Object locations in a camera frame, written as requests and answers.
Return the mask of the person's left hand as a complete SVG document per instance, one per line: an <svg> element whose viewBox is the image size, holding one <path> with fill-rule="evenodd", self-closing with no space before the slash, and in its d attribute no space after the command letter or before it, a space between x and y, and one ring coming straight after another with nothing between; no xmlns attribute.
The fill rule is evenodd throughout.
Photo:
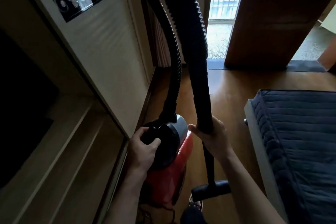
<svg viewBox="0 0 336 224"><path fill-rule="evenodd" d="M141 141L141 136L149 130L149 127L140 127L129 140L128 156L129 168L128 172L141 174L149 171L154 162L156 152L146 152L145 143Z"/></svg>

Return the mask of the person's right hand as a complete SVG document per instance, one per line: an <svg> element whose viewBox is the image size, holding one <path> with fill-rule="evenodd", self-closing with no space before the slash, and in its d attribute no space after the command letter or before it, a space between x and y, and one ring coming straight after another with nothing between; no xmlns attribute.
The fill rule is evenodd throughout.
<svg viewBox="0 0 336 224"><path fill-rule="evenodd" d="M212 116L212 122L213 131L210 134L203 133L201 141L214 158L223 164L233 149L227 137L224 124L215 116Z"/></svg>

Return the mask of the black vacuum wand with nozzle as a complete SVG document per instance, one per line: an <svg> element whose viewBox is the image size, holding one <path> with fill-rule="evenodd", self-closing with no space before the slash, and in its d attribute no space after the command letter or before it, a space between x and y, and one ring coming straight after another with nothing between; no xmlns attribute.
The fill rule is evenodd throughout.
<svg viewBox="0 0 336 224"><path fill-rule="evenodd" d="M190 74L198 128L206 135L213 132L211 100L208 87L207 58L188 58L186 61ZM208 184L191 190L194 201L202 201L231 192L227 180L215 181L214 157L203 143Z"/></svg>

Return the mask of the red canister vacuum cleaner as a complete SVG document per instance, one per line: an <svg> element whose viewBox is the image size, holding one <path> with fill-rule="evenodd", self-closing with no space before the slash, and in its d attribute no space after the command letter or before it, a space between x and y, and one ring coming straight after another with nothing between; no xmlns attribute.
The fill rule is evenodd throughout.
<svg viewBox="0 0 336 224"><path fill-rule="evenodd" d="M149 129L141 136L141 142L150 145L159 138L161 144L141 188L140 201L157 208L174 206L185 180L193 136L179 114L171 115L169 120L153 120L144 126Z"/></svg>

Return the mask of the person's right forearm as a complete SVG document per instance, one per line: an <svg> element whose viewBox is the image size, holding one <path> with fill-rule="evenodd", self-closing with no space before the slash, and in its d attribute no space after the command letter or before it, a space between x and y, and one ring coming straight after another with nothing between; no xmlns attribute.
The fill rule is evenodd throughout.
<svg viewBox="0 0 336 224"><path fill-rule="evenodd" d="M241 224L286 224L231 148L216 159L227 176Z"/></svg>

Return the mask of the person's left forearm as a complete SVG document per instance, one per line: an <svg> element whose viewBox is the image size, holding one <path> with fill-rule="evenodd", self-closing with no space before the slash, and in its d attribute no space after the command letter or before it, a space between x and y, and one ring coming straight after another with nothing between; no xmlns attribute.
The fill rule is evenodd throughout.
<svg viewBox="0 0 336 224"><path fill-rule="evenodd" d="M130 167L114 196L103 224L135 224L141 187L147 171L143 167Z"/></svg>

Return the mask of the patterned slipper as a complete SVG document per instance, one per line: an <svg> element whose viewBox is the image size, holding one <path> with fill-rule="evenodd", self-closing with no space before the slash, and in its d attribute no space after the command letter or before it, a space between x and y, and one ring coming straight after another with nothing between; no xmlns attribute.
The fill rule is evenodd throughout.
<svg viewBox="0 0 336 224"><path fill-rule="evenodd" d="M189 207L196 207L199 211L201 211L201 212L203 211L203 201L202 200L194 201L192 194L189 197L188 206Z"/></svg>

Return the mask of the person's dark trouser leg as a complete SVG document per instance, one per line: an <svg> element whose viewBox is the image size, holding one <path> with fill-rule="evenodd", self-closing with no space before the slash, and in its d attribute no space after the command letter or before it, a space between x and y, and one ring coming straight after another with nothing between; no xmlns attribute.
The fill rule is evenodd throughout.
<svg viewBox="0 0 336 224"><path fill-rule="evenodd" d="M188 206L180 218L180 224L208 224L202 211L195 205Z"/></svg>

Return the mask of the beige shelf cabinet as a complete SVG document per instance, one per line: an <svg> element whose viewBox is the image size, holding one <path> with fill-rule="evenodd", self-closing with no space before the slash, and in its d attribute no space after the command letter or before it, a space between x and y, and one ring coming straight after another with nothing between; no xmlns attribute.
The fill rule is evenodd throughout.
<svg viewBox="0 0 336 224"><path fill-rule="evenodd" d="M103 224L124 135L34 0L0 0L0 224Z"/></svg>

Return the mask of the brown slatted cabinet door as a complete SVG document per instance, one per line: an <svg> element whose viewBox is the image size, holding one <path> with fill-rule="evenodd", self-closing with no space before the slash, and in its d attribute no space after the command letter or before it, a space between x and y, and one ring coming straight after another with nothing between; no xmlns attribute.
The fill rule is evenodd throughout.
<svg viewBox="0 0 336 224"><path fill-rule="evenodd" d="M170 52L163 29L157 16L154 14L152 7L147 1L146 5L148 8L148 20L150 25L149 40L152 48L153 65L161 68L171 67Z"/></svg>

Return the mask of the white sliding wardrobe door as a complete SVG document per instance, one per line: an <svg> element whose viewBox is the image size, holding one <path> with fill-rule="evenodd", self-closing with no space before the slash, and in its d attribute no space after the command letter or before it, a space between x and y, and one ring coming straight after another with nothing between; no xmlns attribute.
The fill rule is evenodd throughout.
<svg viewBox="0 0 336 224"><path fill-rule="evenodd" d="M62 93L93 96L125 137L136 131L149 90L128 0L102 0L65 22L52 0L5 0L0 22Z"/></svg>

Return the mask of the blue quilted bed cover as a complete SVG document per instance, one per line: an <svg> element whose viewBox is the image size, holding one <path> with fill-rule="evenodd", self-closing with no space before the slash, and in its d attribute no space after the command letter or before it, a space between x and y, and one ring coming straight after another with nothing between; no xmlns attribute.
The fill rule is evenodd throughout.
<svg viewBox="0 0 336 224"><path fill-rule="evenodd" d="M336 92L262 89L250 101L274 204L289 224L336 224Z"/></svg>

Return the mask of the dark door threshold strip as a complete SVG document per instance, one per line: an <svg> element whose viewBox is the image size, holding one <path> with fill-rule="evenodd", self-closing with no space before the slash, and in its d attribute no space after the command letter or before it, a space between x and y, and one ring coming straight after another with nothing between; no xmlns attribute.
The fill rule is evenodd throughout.
<svg viewBox="0 0 336 224"><path fill-rule="evenodd" d="M327 72L327 70L318 61L291 60L286 67L265 67L252 65L252 67L227 67L224 59L207 59L208 70L238 70L238 71L287 71L287 72Z"/></svg>

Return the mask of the brown wooden door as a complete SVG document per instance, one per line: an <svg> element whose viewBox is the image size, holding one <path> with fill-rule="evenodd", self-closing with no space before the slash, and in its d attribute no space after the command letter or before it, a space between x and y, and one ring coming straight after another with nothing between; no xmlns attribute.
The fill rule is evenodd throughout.
<svg viewBox="0 0 336 224"><path fill-rule="evenodd" d="M240 0L224 65L285 69L331 0Z"/></svg>

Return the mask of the white bed frame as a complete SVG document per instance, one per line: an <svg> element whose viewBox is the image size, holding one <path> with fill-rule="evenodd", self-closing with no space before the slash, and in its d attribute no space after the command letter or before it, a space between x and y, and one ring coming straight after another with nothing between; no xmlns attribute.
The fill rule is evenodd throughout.
<svg viewBox="0 0 336 224"><path fill-rule="evenodd" d="M283 205L283 201L279 194L278 186L275 180L274 173L271 168L271 164L266 153L265 146L263 144L263 139L261 132L258 127L257 119L254 115L252 107L252 99L248 99L244 107L244 112L246 118L244 120L245 124L249 128L251 140L253 143L255 155L258 162L258 167L263 180L263 185L265 188L266 196L279 215L284 219L284 221L289 224L288 216Z"/></svg>

